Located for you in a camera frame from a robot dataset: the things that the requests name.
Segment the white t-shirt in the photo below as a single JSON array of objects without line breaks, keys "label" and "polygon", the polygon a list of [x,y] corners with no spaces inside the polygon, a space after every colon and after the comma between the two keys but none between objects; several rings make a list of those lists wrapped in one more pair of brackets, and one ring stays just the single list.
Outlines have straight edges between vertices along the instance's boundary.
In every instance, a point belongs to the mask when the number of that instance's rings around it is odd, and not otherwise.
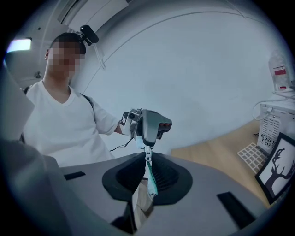
[{"label": "white t-shirt", "polygon": [[70,89],[63,104],[49,94],[42,81],[28,90],[35,108],[24,127],[25,143],[54,157],[60,167],[113,159],[100,134],[112,134],[119,119],[90,98],[93,109],[85,97]]}]

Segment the black slot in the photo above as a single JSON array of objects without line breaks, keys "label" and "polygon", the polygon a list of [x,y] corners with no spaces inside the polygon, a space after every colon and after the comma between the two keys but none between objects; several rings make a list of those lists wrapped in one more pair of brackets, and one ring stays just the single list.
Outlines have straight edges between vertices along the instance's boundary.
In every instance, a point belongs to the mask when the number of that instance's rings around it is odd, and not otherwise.
[{"label": "black slot", "polygon": [[64,177],[65,177],[66,180],[70,180],[70,179],[79,178],[79,177],[81,177],[83,175],[86,175],[86,174],[84,172],[82,172],[82,171],[79,171],[79,172],[64,175]]},{"label": "black slot", "polygon": [[218,194],[217,197],[240,229],[246,227],[255,220],[252,214],[231,192]]},{"label": "black slot", "polygon": [[137,230],[132,203],[128,202],[123,216],[116,218],[111,225],[117,227],[118,229],[125,231],[129,234],[134,234]]}]

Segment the wooden floor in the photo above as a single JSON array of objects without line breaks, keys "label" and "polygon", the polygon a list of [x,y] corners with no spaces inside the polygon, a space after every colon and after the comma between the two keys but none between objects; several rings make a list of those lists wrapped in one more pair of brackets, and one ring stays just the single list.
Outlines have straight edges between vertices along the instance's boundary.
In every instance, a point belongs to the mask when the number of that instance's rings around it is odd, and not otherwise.
[{"label": "wooden floor", "polygon": [[172,150],[172,156],[216,168],[255,194],[269,208],[268,200],[255,179],[255,173],[237,152],[250,143],[257,143],[259,121],[251,121],[219,138]]}]

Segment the wire rack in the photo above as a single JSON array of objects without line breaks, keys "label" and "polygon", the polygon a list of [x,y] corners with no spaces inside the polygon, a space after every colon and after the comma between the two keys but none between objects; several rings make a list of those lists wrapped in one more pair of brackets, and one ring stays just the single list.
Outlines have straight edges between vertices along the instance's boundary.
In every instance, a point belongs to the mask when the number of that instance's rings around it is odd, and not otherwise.
[{"label": "wire rack", "polygon": [[238,155],[243,161],[254,171],[255,174],[262,168],[266,162],[266,156],[258,149],[258,147],[251,143],[244,149],[238,152]]}]

